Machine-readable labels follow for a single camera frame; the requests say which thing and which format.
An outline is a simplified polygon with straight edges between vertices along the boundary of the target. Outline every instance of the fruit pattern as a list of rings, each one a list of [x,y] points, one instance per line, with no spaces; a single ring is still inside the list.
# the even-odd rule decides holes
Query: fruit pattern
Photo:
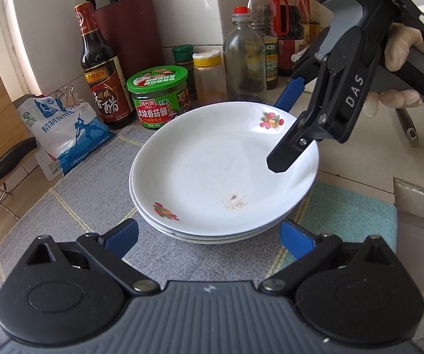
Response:
[[[281,126],[284,124],[284,120],[282,118],[279,118],[279,114],[275,113],[266,113],[263,112],[263,117],[261,117],[261,128],[265,129],[276,129],[278,126]]]
[[[153,207],[154,211],[156,211],[156,214],[158,214],[160,217],[179,221],[179,219],[176,217],[176,214],[173,214],[168,209],[163,208],[163,205],[161,203],[155,202]]]

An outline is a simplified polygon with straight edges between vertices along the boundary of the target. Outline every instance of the teal cloth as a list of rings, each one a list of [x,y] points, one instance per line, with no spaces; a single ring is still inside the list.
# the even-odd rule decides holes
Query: teal cloth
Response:
[[[396,250],[397,211],[393,205],[322,182],[315,182],[301,206],[290,218],[318,235],[333,232],[344,242],[362,242],[370,234],[381,235]],[[293,262],[287,252],[281,267]]]

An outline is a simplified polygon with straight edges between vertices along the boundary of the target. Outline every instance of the blue and white bag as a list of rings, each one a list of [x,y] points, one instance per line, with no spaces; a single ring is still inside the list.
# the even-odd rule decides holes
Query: blue and white bag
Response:
[[[17,111],[41,146],[58,159],[64,175],[115,136],[87,102],[64,107],[60,99],[33,98]]]

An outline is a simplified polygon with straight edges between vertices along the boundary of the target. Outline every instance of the maroon knife holder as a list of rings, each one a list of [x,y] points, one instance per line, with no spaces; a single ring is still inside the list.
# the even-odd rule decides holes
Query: maroon knife holder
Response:
[[[121,0],[94,11],[100,32],[114,47],[127,80],[164,65],[152,0]]]

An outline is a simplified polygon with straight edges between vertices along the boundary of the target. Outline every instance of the gloved hand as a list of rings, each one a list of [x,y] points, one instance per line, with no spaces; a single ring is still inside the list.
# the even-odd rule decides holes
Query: gloved hand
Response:
[[[424,13],[424,6],[419,8]],[[402,24],[393,24],[384,50],[386,68],[391,72],[400,70],[407,61],[407,56],[412,46],[424,53],[424,42],[421,32],[418,29],[408,28]],[[422,105],[422,99],[417,91],[395,91],[392,89],[387,92],[369,92],[363,106],[363,112],[368,117],[374,117],[378,111],[379,101],[392,108]]]

